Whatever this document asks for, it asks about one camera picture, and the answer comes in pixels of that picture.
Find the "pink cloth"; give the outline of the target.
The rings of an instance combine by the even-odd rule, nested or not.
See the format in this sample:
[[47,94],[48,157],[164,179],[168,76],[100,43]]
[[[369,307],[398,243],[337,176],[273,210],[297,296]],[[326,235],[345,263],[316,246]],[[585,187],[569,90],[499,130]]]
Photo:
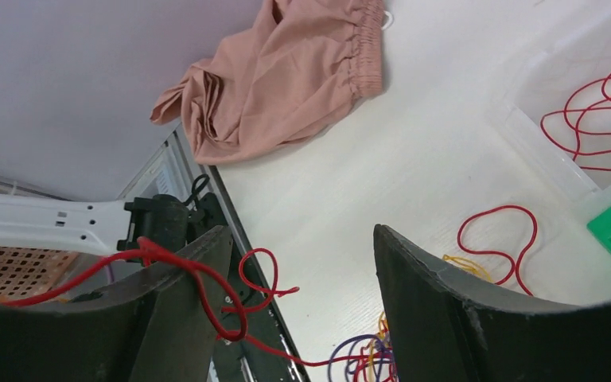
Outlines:
[[384,2],[265,1],[157,99],[150,121],[179,119],[193,157],[218,166],[305,142],[383,92]]

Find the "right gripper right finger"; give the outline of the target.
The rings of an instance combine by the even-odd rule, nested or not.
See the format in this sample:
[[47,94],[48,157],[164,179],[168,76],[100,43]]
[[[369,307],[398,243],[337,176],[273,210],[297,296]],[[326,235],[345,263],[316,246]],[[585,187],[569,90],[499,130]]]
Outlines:
[[519,294],[386,225],[373,241],[401,381],[611,381],[611,302]]

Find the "clear plastic tray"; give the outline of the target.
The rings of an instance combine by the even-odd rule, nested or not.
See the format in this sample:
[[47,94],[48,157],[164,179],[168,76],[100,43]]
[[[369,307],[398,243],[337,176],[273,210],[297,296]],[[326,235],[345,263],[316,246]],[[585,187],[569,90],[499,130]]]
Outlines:
[[611,1],[534,43],[497,105],[502,135],[567,200],[611,198]]

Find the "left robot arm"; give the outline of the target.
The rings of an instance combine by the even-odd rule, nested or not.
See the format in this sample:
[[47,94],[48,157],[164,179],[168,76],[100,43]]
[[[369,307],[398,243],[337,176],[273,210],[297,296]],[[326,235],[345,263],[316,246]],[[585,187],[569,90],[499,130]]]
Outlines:
[[203,218],[189,202],[165,194],[109,202],[0,194],[0,247],[109,256],[138,249],[138,238],[146,237],[178,251]]

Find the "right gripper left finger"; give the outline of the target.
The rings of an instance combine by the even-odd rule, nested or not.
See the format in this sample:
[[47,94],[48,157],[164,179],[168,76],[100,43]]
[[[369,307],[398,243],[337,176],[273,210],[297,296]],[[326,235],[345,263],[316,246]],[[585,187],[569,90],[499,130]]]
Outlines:
[[71,302],[0,305],[0,381],[205,381],[215,337],[193,277],[156,263]]

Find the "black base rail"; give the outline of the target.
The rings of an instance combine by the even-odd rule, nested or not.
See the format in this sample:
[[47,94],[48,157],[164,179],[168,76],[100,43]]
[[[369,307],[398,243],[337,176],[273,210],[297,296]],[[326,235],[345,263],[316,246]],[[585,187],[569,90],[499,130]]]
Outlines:
[[[217,225],[231,229],[234,240],[228,281],[246,307],[261,303],[266,294],[247,286],[239,276],[239,262],[252,249],[239,216],[216,169],[193,180],[186,203],[192,208],[189,239]],[[273,349],[296,356],[298,351],[279,312],[277,302],[248,315],[250,334]],[[209,381],[309,381],[306,369],[293,361],[269,354],[247,341],[220,340],[214,346]]]

